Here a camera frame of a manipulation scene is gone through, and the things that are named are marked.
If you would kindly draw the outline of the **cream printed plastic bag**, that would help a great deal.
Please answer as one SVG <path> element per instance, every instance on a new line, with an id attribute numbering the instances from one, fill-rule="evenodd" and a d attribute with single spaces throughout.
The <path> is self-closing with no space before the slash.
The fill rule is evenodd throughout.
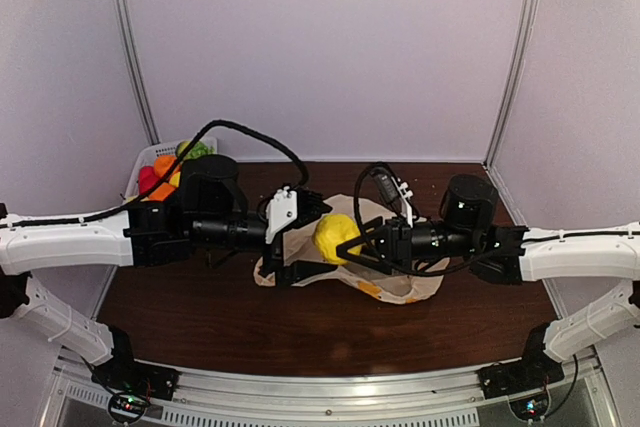
<path id="1" fill-rule="evenodd" d="M 352 196 L 336 194 L 329 197 L 325 202 L 332 207 L 330 215 L 344 214 L 353 220 Z M 363 221 L 369 221 L 376 217 L 382 217 L 387 220 L 393 216 L 391 210 L 369 199 L 360 200 L 360 212 Z M 319 282 L 338 281 L 369 295 L 377 301 L 396 305 L 426 300 L 435 295 L 440 288 L 443 276 L 427 278 L 410 277 L 404 274 L 386 276 L 354 263 L 340 266 L 327 264 L 312 239 L 318 222 L 320 221 L 315 221 L 302 229 L 292 230 L 284 234 L 285 261 L 314 261 L 322 263 L 323 266 L 336 267 L 336 269 L 294 282 L 291 287 L 302 288 Z M 282 286 L 276 281 L 275 274 L 269 274 L 267 277 L 259 274 L 262 263 L 263 259 L 260 257 L 254 265 L 254 282 L 260 287 Z"/>

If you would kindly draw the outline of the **large yellow toy lemon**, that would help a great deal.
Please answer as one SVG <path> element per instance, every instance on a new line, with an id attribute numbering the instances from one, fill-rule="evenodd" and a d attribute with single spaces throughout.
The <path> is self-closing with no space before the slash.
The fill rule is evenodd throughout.
<path id="1" fill-rule="evenodd" d="M 337 247 L 360 235 L 354 219 L 346 214 L 328 214 L 316 225 L 312 242 L 323 260 L 332 265 L 346 265 L 337 254 Z"/>

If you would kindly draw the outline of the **green toy grape bunch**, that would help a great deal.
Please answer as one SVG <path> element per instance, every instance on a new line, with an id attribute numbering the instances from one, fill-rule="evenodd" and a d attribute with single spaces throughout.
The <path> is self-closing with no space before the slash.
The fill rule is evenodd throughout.
<path id="1" fill-rule="evenodd" d="M 216 153 L 214 147 L 211 147 L 201 141 L 195 144 L 185 156 L 186 160 L 195 160 L 207 155 L 213 155 Z"/>

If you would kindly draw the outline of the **orange toy fruit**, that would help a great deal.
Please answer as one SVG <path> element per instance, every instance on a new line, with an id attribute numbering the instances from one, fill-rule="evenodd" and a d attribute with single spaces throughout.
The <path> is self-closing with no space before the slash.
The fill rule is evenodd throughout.
<path id="1" fill-rule="evenodd" d="M 175 165 L 177 157 L 175 155 L 161 155 L 157 157 L 153 163 L 154 175 L 158 178 L 164 177 L 166 174 L 172 176 L 175 172 L 179 172 L 181 165 Z"/>

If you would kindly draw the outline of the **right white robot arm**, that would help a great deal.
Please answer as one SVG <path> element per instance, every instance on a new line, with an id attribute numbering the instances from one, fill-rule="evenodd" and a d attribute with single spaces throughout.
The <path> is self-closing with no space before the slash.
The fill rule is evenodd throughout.
<path id="1" fill-rule="evenodd" d="M 439 220 L 419 220 L 412 193 L 386 166 L 365 170 L 387 203 L 400 202 L 400 215 L 363 222 L 357 237 L 339 244 L 342 260 L 383 274 L 435 277 L 433 264 L 461 263 L 444 274 L 468 269 L 484 282 L 520 285 L 551 278 L 611 277 L 620 284 L 565 318 L 532 329 L 520 359 L 478 370 L 487 398 L 537 389 L 564 378 L 563 365 L 584 348 L 639 323 L 639 225 L 597 230 L 545 230 L 499 227 L 495 187 L 473 175 L 451 178 Z"/>

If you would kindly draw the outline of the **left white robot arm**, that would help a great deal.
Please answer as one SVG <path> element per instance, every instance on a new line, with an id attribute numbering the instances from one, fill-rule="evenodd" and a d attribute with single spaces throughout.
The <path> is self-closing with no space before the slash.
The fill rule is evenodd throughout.
<path id="1" fill-rule="evenodd" d="M 285 273 L 285 232 L 330 212 L 321 194 L 284 186 L 264 214 L 249 211 L 237 163 L 224 155 L 188 160 L 178 188 L 162 201 L 129 202 L 104 219 L 4 215 L 1 315 L 30 322 L 49 340 L 79 354 L 100 381 L 133 391 L 148 377 L 128 335 L 98 324 L 49 295 L 35 270 L 65 266 L 151 267 L 188 259 L 198 248 L 258 251 L 264 275 Z"/>

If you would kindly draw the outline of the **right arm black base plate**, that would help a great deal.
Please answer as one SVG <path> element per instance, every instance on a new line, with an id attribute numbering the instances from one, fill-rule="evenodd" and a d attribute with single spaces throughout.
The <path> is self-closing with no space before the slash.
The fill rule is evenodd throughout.
<path id="1" fill-rule="evenodd" d="M 495 363 L 479 369 L 477 375 L 486 399 L 542 389 L 565 378 L 562 365 L 555 361 L 526 359 Z"/>

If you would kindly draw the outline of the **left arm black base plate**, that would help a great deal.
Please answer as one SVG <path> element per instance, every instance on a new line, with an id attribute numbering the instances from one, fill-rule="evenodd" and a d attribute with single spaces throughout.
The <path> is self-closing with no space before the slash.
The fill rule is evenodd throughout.
<path id="1" fill-rule="evenodd" d="M 91 365 L 92 380 L 111 391 L 135 394 L 145 399 L 171 401 L 179 380 L 179 372 L 144 362 L 124 362 L 111 359 Z"/>

